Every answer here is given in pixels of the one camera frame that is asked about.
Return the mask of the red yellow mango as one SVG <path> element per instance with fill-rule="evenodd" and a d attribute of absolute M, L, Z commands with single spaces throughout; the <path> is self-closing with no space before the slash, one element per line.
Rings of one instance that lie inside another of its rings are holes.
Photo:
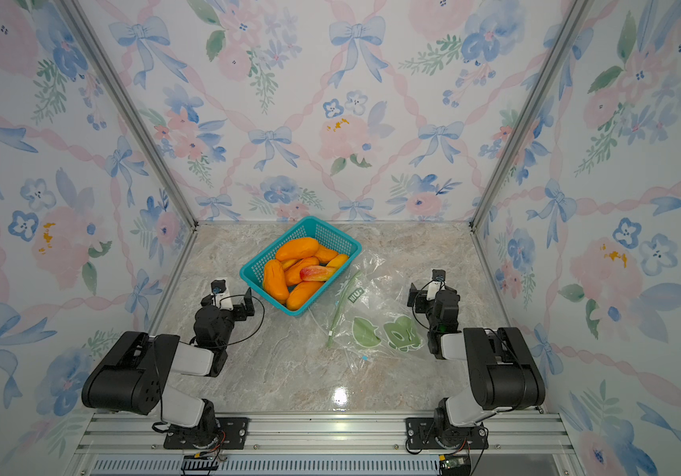
<path fill-rule="evenodd" d="M 324 266 L 312 266 L 305 268 L 301 272 L 302 282 L 320 282 L 325 283 L 336 274 L 338 269 L 327 268 Z"/>

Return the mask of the clear zip-top bag green print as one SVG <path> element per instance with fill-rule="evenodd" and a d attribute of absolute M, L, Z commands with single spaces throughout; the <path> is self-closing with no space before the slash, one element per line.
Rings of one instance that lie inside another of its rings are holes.
<path fill-rule="evenodd" d="M 310 306 L 324 347 L 359 363 L 427 360 L 426 331 L 406 305 L 407 278 L 392 260 L 366 250 Z"/>

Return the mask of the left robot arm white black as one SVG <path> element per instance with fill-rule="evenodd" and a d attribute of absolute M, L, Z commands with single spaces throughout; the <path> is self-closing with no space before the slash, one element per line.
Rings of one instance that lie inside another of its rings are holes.
<path fill-rule="evenodd" d="M 152 430 L 169 450 L 200 455 L 245 447 L 249 419 L 218 416 L 215 404 L 192 397 L 169 383 L 173 374 L 215 378 L 236 345 L 235 325 L 255 316 L 251 290 L 236 303 L 224 280 L 214 281 L 195 314 L 194 337 L 126 331 L 96 365 L 82 388 L 83 404 L 94 410 L 148 416 L 158 410 Z"/>

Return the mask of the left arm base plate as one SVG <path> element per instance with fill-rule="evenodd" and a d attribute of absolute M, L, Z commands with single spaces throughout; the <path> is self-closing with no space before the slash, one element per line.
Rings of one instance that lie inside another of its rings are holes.
<path fill-rule="evenodd" d="M 163 448 L 168 450 L 242 450 L 250 420 L 245 416 L 216 416 L 203 420 L 195 428 L 171 426 L 166 432 Z"/>

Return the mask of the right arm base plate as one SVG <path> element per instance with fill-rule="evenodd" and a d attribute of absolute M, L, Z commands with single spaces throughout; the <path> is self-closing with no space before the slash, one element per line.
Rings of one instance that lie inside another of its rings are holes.
<path fill-rule="evenodd" d="M 455 451 L 489 448 L 489 430 L 483 426 L 451 426 L 434 418 L 406 418 L 406 445 L 410 450 Z"/>

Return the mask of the large orange mango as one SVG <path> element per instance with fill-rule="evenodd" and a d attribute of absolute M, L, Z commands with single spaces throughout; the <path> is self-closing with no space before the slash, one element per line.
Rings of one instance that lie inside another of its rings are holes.
<path fill-rule="evenodd" d="M 286 283 L 283 265 L 278 260 L 268 261 L 263 270 L 263 290 L 280 305 L 285 305 L 290 292 Z"/>

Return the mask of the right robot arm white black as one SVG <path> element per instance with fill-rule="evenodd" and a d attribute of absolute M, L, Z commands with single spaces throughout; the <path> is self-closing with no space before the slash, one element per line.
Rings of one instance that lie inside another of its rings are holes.
<path fill-rule="evenodd" d="M 516 327 L 459 328 L 460 295 L 443 282 L 410 287 L 407 305 L 428 321 L 429 352 L 438 360 L 467 364 L 461 393 L 443 398 L 431 418 L 405 421 L 412 452 L 487 449 L 485 422 L 499 414 L 537 408 L 546 398 L 544 380 Z"/>

